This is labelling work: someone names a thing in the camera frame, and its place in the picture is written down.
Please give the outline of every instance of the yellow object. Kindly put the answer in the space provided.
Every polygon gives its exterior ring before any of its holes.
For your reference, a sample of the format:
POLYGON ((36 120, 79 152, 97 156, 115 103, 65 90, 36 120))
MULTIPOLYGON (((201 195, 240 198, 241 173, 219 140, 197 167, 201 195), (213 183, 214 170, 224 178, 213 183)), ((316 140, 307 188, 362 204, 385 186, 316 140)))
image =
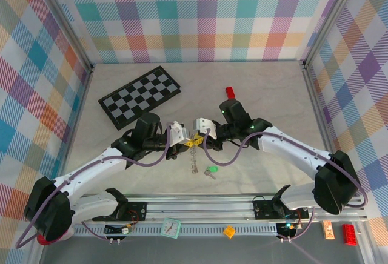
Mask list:
POLYGON ((227 226, 224 230, 224 234, 230 239, 235 235, 235 233, 236 230, 232 226, 227 226))
POLYGON ((323 234, 326 240, 334 240, 334 231, 331 221, 323 220, 322 221, 323 234))
POLYGON ((196 134, 194 136, 194 139, 186 142, 184 145, 189 146, 191 148, 194 145, 196 145, 196 146, 201 145, 203 142, 204 142, 204 138, 202 136, 200 136, 199 134, 196 134))

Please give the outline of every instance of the wire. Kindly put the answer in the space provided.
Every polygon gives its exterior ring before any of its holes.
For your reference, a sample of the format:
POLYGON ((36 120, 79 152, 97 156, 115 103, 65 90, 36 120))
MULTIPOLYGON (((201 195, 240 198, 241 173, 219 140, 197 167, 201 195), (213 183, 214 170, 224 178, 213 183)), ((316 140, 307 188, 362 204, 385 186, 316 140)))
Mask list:
POLYGON ((266 198, 265 198, 264 196, 255 196, 255 197, 252 199, 252 202, 254 202, 255 199, 256 199, 257 197, 262 197, 264 200, 266 200, 266 198))
MULTIPOLYGON (((313 222, 314 212, 315 212, 315 208, 313 208, 313 210, 312 210, 312 212, 311 212, 310 220, 309 220, 309 222, 307 223, 307 226, 305 227, 305 229, 304 229, 300 234, 298 234, 297 236, 294 236, 294 237, 292 237, 292 238, 290 238, 290 239, 293 239, 293 240, 294 240, 294 239, 297 239, 297 238, 303 236, 303 235, 307 232, 307 230, 310 228, 310 226, 311 226, 311 224, 312 224, 312 222, 313 222)), ((281 234, 278 234, 278 236, 281 237, 281 238, 283 238, 283 239, 287 239, 287 240, 288 240, 287 237, 284 237, 284 236, 281 235, 281 234)))
MULTIPOLYGON (((36 233, 35 235, 33 235, 32 237, 28 238, 26 241, 22 242, 23 239, 25 238, 25 236, 28 234, 28 232, 31 230, 32 226, 35 224, 36 220, 38 219, 38 217, 41 215, 43 209, 47 206, 47 204, 49 203, 49 201, 55 196, 55 194, 60 191, 63 187, 65 187, 67 184, 69 184, 72 180, 74 180, 75 177, 77 177, 78 175, 80 175, 82 172, 84 172, 85 170, 88 170, 89 168, 97 165, 97 164, 100 164, 100 163, 104 163, 105 161, 107 160, 113 160, 113 159, 121 159, 121 160, 125 160, 127 162, 130 162, 132 164, 135 164, 135 165, 139 165, 139 166, 142 166, 142 167, 152 167, 152 166, 155 166, 157 165, 158 163, 160 163, 160 161, 163 160, 163 158, 165 158, 166 154, 167 154, 167 151, 169 149, 169 146, 170 146, 170 132, 168 131, 169 130, 169 127, 173 125, 173 123, 171 122, 168 122, 167 123, 167 142, 166 142, 166 147, 163 151, 163 154, 162 156, 157 160, 155 161, 154 163, 140 163, 140 162, 137 162, 137 161, 134 161, 133 159, 129 159, 129 158, 126 158, 126 157, 122 157, 122 156, 108 156, 108 157, 105 157, 105 158, 102 158, 101 160, 96 160, 92 163, 89 163, 87 165, 85 165, 84 167, 80 168, 79 170, 77 170, 76 172, 74 172, 71 176, 69 176, 69 178, 67 180, 64 180, 62 184, 60 184, 60 186, 58 186, 46 199, 45 201, 43 201, 42 205, 39 207, 38 211, 35 213, 35 215, 33 216, 31 222, 29 223, 29 225, 27 226, 27 228, 25 229, 25 231, 21 234, 20 238, 16 241, 16 244, 15 244, 15 248, 16 249, 19 249, 21 247, 23 247, 25 244, 29 243, 30 241, 32 241, 34 238, 36 238, 38 236, 38 233, 36 233)), ((84 222, 82 222, 82 224, 84 225, 84 227, 89 231, 91 232, 94 236, 98 236, 97 234, 95 234, 94 232, 92 232, 88 227, 86 227, 86 224, 84 222)))
POLYGON ((298 225, 300 225, 302 223, 302 215, 298 209, 296 209, 296 212, 298 213, 298 217, 299 217, 298 225))
POLYGON ((93 232, 86 224, 85 224, 85 222, 81 222, 81 224, 85 227, 85 229, 87 229, 87 231, 90 233, 90 234, 92 234, 93 236, 95 236, 95 237, 97 237, 97 238, 99 238, 99 239, 101 239, 101 240, 105 240, 105 241, 109 241, 110 242, 110 240, 108 239, 108 238, 105 238, 105 237, 103 237, 103 236, 100 236, 100 235, 97 235, 95 232, 93 232))
MULTIPOLYGON (((209 133, 210 133, 210 129, 207 129, 207 132, 206 132, 206 135, 205 135, 205 138, 204 138, 204 141, 207 142, 207 138, 209 136, 209 133)), ((241 153, 241 150, 243 148, 243 145, 245 145, 245 143, 252 137, 255 137, 255 136, 271 136, 271 137, 275 137, 275 138, 279 138, 281 140, 284 140, 296 147, 298 147, 299 149, 302 149, 306 152, 308 152, 309 154, 311 155, 314 155, 316 156, 316 158, 319 158, 323 161, 325 161, 326 163, 330 164, 331 166, 333 166, 335 169, 337 169, 340 173, 342 173, 343 175, 345 175, 357 188, 358 190, 360 191, 360 193, 363 195, 364 197, 364 202, 359 204, 359 205, 352 205, 352 204, 348 204, 347 206, 351 207, 351 208, 362 208, 364 206, 366 206, 368 204, 368 196, 366 194, 366 192, 364 191, 364 188, 361 187, 361 185, 357 182, 357 180, 355 180, 348 172, 346 172, 345 170, 343 170, 337 163, 331 161, 330 159, 327 159, 325 157, 323 157, 322 155, 320 154, 317 154, 316 152, 308 149, 307 147, 295 142, 294 140, 291 140, 285 136, 281 136, 279 134, 275 134, 275 133, 270 133, 270 132, 256 132, 256 133, 252 133, 250 135, 248 135, 242 142, 241 142, 241 146, 238 148, 237 150, 237 153, 235 155, 235 157, 233 157, 233 159, 229 162, 226 162, 226 163, 221 163, 221 162, 217 162, 216 160, 214 160, 210 154, 209 154, 209 151, 207 150, 207 147, 206 147, 206 144, 203 144, 203 148, 204 148, 204 151, 205 151, 205 154, 207 156, 207 158, 212 161, 214 164, 218 165, 218 166, 228 166, 232 163, 234 163, 234 161, 237 160, 238 156, 240 155, 241 153)))
POLYGON ((40 216, 40 214, 42 213, 43 209, 49 203, 49 201, 54 197, 54 195, 59 190, 61 190, 61 188, 65 187, 68 183, 69 183, 69 181, 67 181, 67 180, 63 181, 63 183, 59 187, 55 188, 55 190, 45 199, 45 201, 42 203, 41 207, 36 212, 35 216, 32 218, 31 222, 27 226, 27 228, 21 234, 20 238, 16 241, 16 244, 15 244, 15 248, 16 249, 22 248, 25 244, 29 243, 30 241, 32 241, 33 239, 35 239, 38 236, 38 233, 36 233, 32 237, 29 237, 26 241, 22 242, 24 237, 28 234, 28 232, 31 230, 32 226, 36 222, 36 219, 40 216))
POLYGON ((136 214, 136 223, 133 220, 133 217, 131 216, 132 217, 132 221, 133 221, 132 225, 136 225, 139 222, 139 214, 138 214, 138 212, 135 211, 135 210, 129 210, 129 211, 127 211, 127 213, 129 213, 129 214, 131 214, 131 213, 136 214))

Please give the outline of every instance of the red lego brick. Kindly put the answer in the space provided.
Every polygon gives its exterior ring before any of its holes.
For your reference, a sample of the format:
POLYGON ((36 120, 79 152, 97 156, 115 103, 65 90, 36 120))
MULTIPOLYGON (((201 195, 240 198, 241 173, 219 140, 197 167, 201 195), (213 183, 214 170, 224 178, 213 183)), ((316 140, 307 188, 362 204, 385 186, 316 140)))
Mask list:
POLYGON ((342 225, 346 245, 357 245, 356 232, 353 225, 342 225))
POLYGON ((235 99, 235 92, 233 91, 233 87, 227 87, 225 88, 226 95, 228 96, 228 99, 235 99))

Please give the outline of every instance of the black bracket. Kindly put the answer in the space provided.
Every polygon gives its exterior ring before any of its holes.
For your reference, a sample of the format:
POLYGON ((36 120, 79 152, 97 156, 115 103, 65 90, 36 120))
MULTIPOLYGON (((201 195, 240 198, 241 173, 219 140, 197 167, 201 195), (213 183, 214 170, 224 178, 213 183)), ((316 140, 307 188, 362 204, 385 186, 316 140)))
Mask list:
MULTIPOLYGON (((287 219, 287 220, 297 220, 299 219, 298 212, 296 210, 291 211, 285 206, 283 207, 285 215, 281 215, 274 209, 273 200, 255 200, 253 201, 253 210, 255 213, 256 220, 273 220, 273 219, 287 219)), ((309 212, 308 210, 303 210, 303 208, 298 208, 298 211, 301 214, 301 219, 308 219, 309 212)))
POLYGON ((94 222, 132 222, 136 219, 133 218, 131 211, 135 211, 139 216, 139 222, 146 220, 147 215, 147 202, 126 202, 120 208, 120 213, 113 213, 109 216, 94 217, 94 222))

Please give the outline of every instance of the metal frame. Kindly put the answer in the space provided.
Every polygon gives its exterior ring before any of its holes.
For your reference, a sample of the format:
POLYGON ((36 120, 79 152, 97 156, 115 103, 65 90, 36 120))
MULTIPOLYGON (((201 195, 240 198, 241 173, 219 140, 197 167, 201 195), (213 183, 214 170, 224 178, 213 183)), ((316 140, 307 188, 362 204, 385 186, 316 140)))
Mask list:
POLYGON ((82 66, 89 72, 92 72, 93 65, 90 62, 84 47, 79 41, 78 37, 75 35, 72 26, 69 23, 69 20, 66 18, 63 9, 59 5, 57 0, 44 0, 48 5, 51 13, 53 14, 56 22, 59 25, 59 28, 64 32, 66 38, 69 40, 70 45, 73 47, 75 53, 77 54, 82 66))
MULTIPOLYGON (((145 223, 162 224, 166 217, 179 219, 186 224, 203 223, 280 223, 283 220, 255 220, 253 198, 258 195, 266 200, 275 194, 177 194, 173 196, 128 196, 130 202, 147 202, 145 223)), ((354 197, 350 203, 360 204, 362 198, 354 197)), ((333 215, 321 208, 315 208, 314 221, 357 222, 367 220, 363 208, 345 208, 341 214, 333 215)))
MULTIPOLYGON (((310 75, 310 66, 314 58, 319 53, 324 41, 326 40, 331 28, 335 24, 338 16, 340 15, 347 0, 336 0, 333 8, 331 9, 322 29, 318 33, 318 37, 314 42, 309 54, 306 57, 306 63, 304 67, 301 65, 303 77, 306 82, 307 91, 309 92, 310 99, 313 105, 313 110, 318 122, 319 131, 321 133, 324 146, 328 151, 333 151, 335 148, 330 138, 329 129, 326 124, 322 108, 319 104, 318 95, 313 87, 313 81, 310 75)), ((75 127, 73 134, 76 132, 79 125, 82 109, 84 107, 85 97, 87 96, 90 81, 92 79, 93 67, 84 51, 82 44, 78 37, 74 34, 72 27, 67 20, 62 8, 58 4, 57 0, 45 0, 48 7, 53 13, 59 27, 62 29, 70 45, 74 48, 76 54, 80 58, 82 65, 90 72, 90 76, 86 83, 84 95, 82 97, 82 103, 78 110, 77 117, 75 119, 75 127)), ((59 174, 62 173, 63 166, 68 158, 68 154, 72 148, 74 142, 74 136, 71 136, 68 150, 65 155, 62 168, 59 170, 59 174)), ((234 223, 237 225, 254 225, 260 223, 272 223, 272 222, 285 222, 285 220, 255 220, 252 200, 257 194, 239 194, 239 195, 211 195, 211 194, 192 194, 192 195, 174 195, 174 196, 136 196, 130 197, 131 201, 146 201, 147 206, 147 218, 144 223, 140 223, 141 226, 155 226, 161 225, 165 217, 173 217, 181 219, 184 225, 203 225, 203 224, 226 224, 234 223)), ((266 199, 271 199, 273 194, 263 194, 266 199)), ((354 198, 353 201, 360 202, 360 198, 354 198)), ((358 231, 358 241, 360 249, 366 263, 381 263, 381 256, 376 248, 373 237, 371 237, 370 226, 367 223, 367 217, 363 209, 350 209, 346 208, 339 216, 328 214, 322 209, 316 209, 316 214, 313 221, 331 220, 331 221, 351 221, 358 231)), ((101 223, 88 222, 90 226, 101 225, 101 223)), ((43 247, 37 245, 35 241, 30 246, 30 249, 26 249, 28 257, 25 257, 25 263, 38 263, 42 253, 44 254, 43 247)))
POLYGON ((322 29, 319 31, 318 36, 316 37, 315 42, 311 47, 309 54, 306 56, 305 65, 306 65, 307 71, 309 71, 311 63, 319 53, 320 49, 323 46, 324 41, 326 40, 331 29, 333 28, 338 16, 341 14, 346 1, 347 0, 335 0, 334 6, 332 7, 329 14, 327 15, 327 18, 322 26, 322 29))
MULTIPOLYGON (((120 226, 115 222, 107 223, 88 223, 90 228, 97 235, 104 234, 105 225, 120 226)), ((162 231, 162 223, 143 223, 136 224, 136 228, 128 234, 129 237, 139 236, 160 236, 162 231)), ((202 236, 215 237, 224 236, 225 228, 231 225, 236 230, 236 236, 277 236, 277 228, 275 223, 183 223, 180 228, 179 236, 202 236)), ((89 231, 82 225, 75 225, 73 237, 89 237, 89 231)), ((109 237, 122 237, 122 234, 109 234, 109 237)))
POLYGON ((323 113, 323 107, 319 102, 318 93, 315 90, 311 74, 306 70, 305 66, 303 66, 302 62, 301 71, 303 74, 304 82, 306 83, 307 91, 309 92, 310 101, 313 107, 316 122, 318 123, 319 132, 321 133, 323 145, 327 151, 333 153, 335 151, 335 146, 332 138, 330 137, 329 126, 327 125, 327 121, 323 113))

